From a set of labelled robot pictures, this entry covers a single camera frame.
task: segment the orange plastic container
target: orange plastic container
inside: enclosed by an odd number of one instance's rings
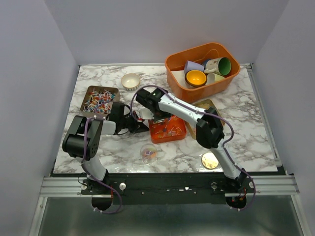
[[[196,63],[202,63],[206,59],[215,59],[222,57],[227,57],[231,60],[231,72],[225,77],[225,79],[199,88],[189,89],[182,87],[171,72],[183,70],[185,67],[185,63],[188,60],[194,61]],[[211,96],[225,90],[232,82],[232,79],[240,72],[241,69],[240,64],[232,56],[232,54],[219,43],[207,43],[195,48],[182,51],[180,53],[170,55],[165,60],[165,66],[167,70],[167,82],[172,88],[175,96],[188,103],[195,102],[199,99]]]
[[[187,131],[185,123],[177,116],[164,119],[159,123],[149,120],[151,141],[154,144],[184,139]]]

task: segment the white bowl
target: white bowl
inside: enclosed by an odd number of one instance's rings
[[[122,77],[122,85],[128,91],[136,90],[140,85],[140,77],[134,73],[126,74]]]

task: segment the gold disc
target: gold disc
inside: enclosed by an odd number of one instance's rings
[[[207,169],[214,169],[218,166],[219,162],[216,156],[212,152],[207,152],[202,155],[201,158],[202,165]]]

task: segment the marble table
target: marble table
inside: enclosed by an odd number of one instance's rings
[[[164,65],[88,65],[81,66],[74,89],[69,113],[64,126],[62,140],[75,115],[80,115],[80,106],[89,86],[116,87],[120,90],[121,102],[130,103],[134,92],[124,90],[121,77],[136,73],[141,77],[141,85],[158,85],[171,92],[166,80]],[[241,68],[230,86],[223,92],[209,97],[222,117],[234,127],[235,137],[229,143],[236,163],[247,171],[277,171],[274,152],[271,148],[252,89],[247,70]],[[134,109],[141,108],[134,103]],[[230,135],[224,126],[226,137]],[[149,132],[122,136],[102,135],[96,157],[100,158],[110,173],[184,173],[222,172],[218,166],[208,170],[201,164],[201,156],[208,152],[194,140],[189,132],[180,141],[157,144],[157,161],[146,165],[142,162],[140,148],[151,143]],[[81,173],[79,162],[63,152],[60,145],[53,173]]]

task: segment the mug handle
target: mug handle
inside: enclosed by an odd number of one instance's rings
[[[215,72],[215,71],[216,71],[215,68],[213,68],[213,69],[211,69],[211,70],[205,69],[205,70],[203,71],[203,73],[209,74],[209,73],[213,73],[213,72]]]

